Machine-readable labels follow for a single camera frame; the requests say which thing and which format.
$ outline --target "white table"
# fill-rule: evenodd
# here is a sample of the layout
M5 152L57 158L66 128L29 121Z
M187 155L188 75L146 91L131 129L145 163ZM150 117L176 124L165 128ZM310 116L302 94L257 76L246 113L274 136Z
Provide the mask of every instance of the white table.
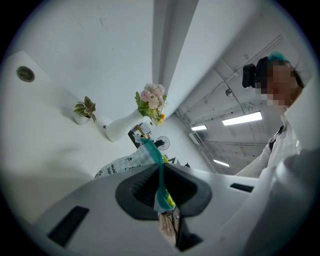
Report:
M35 80L20 80L19 66L29 67ZM117 143L107 139L107 117L97 115L97 124L76 124L73 109L79 99L24 51L3 63L0 89L2 187L12 210L30 223L91 181L102 166L136 150L129 136Z

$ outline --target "fan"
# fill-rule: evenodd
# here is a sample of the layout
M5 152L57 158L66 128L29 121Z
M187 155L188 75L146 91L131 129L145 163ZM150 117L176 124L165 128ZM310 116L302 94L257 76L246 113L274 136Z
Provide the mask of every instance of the fan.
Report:
M170 146L170 140L166 136L161 136L154 144L159 150L166 150Z

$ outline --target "potted plant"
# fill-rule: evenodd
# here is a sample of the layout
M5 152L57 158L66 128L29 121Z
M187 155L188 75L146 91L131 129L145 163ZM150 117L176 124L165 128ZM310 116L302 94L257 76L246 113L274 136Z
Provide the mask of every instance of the potted plant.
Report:
M87 123L91 118L94 122L97 121L96 116L94 114L96 111L96 103L93 103L87 96L84 97L84 102L79 102L75 105L74 120L79 124Z
M149 117L156 126L162 125L165 115L161 112L166 106L167 96L165 88L161 84L147 83L140 94L135 93L137 109L130 115L120 118L106 127L105 134L108 139L112 142L120 140L143 117Z

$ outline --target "wooden floor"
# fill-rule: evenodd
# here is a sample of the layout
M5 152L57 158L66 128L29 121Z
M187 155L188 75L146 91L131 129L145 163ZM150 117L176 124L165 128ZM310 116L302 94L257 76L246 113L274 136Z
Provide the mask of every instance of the wooden floor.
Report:
M174 212L173 212L173 218L174 218L174 227L175 230L179 230L179 219L177 216L179 216L180 212L179 209L176 207ZM172 225L172 222L170 219L172 216L167 217L166 214L159 214L159 222L158 222L158 227L161 230L162 234L164 235L165 239L168 240L168 242L172 245L176 245L176 233L174 230L174 227Z

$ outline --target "succulent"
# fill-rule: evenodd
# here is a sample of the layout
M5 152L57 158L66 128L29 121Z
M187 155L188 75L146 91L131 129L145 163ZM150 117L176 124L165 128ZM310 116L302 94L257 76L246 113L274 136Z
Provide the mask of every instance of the succulent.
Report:
M94 111L96 111L96 103L93 103L87 96L85 96L84 102L78 101L73 112L76 112L79 115L87 118L92 118L93 121L96 122L97 119L94 115Z

